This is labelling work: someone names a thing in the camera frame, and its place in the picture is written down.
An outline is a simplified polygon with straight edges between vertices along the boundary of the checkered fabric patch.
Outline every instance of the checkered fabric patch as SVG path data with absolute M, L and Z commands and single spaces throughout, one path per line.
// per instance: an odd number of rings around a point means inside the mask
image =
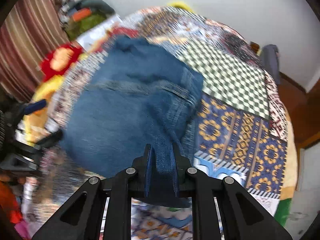
M 269 119 L 262 70 L 239 61 L 206 41 L 190 38 L 176 57 L 204 76 L 203 91 L 225 103 Z
M 163 7 L 162 10 L 173 12 L 173 13 L 182 14 L 184 16 L 189 16 L 189 17 L 195 19 L 196 21 L 200 21 L 200 22 L 204 22 L 206 20 L 206 18 L 201 16 L 201 15 L 194 14 L 194 13 L 189 12 L 187 10 L 184 10 L 184 9 L 181 9 L 181 8 L 176 8 L 176 7 L 173 7 L 173 6 Z

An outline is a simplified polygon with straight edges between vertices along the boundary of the silver bolt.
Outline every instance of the silver bolt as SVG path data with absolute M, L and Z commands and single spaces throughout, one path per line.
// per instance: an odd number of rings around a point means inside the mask
M 189 172 L 190 174 L 195 174 L 195 173 L 197 173 L 197 169 L 196 169 L 196 168 L 189 168 L 189 169 L 188 169 L 188 172 Z
M 125 172 L 128 174 L 134 174 L 136 172 L 136 169 L 135 168 L 127 168 Z
M 92 177 L 92 178 L 89 179 L 89 183 L 90 183 L 90 184 L 96 184 L 98 181 L 99 181 L 99 180 L 98 180 L 97 177 Z
M 232 184 L 232 183 L 235 182 L 235 180 L 234 180 L 233 178 L 231 178 L 231 177 L 226 177 L 226 178 L 224 179 L 224 181 L 225 181 L 227 184 Z

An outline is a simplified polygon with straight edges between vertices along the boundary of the striped curtain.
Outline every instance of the striped curtain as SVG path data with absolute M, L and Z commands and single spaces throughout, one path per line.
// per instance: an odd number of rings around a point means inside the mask
M 0 28 L 0 83 L 28 101 L 42 79 L 37 66 L 68 38 L 60 28 L 61 0 L 18 0 Z

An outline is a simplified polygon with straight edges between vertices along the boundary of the bedspread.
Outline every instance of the bedspread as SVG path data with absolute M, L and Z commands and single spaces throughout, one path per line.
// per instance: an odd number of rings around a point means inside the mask
M 128 16 L 113 26 L 102 46 L 68 72 L 54 96 L 50 118 L 68 125 L 74 103 L 119 34 L 145 37 L 204 76 L 198 130 L 190 131 L 198 145 L 194 166 L 219 179 L 232 176 L 274 215 L 280 199 L 292 197 L 296 183 L 292 127 L 288 130 L 274 80 L 244 38 L 224 24 L 174 7 Z M 33 203 L 28 212 L 44 223 L 93 173 L 58 147 L 45 152 L 41 168 L 41 178 L 28 178 L 25 195 Z M 288 180 L 286 168 L 295 179 Z M 132 200 L 132 239 L 146 238 L 192 239 L 191 208 Z

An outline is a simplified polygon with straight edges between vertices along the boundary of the wooden floor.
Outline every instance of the wooden floor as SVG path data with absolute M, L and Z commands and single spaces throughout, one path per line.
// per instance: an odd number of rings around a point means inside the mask
M 289 112 L 296 145 L 320 131 L 320 100 L 317 90 L 319 85 L 318 82 L 310 93 L 305 94 L 281 78 L 279 96 Z

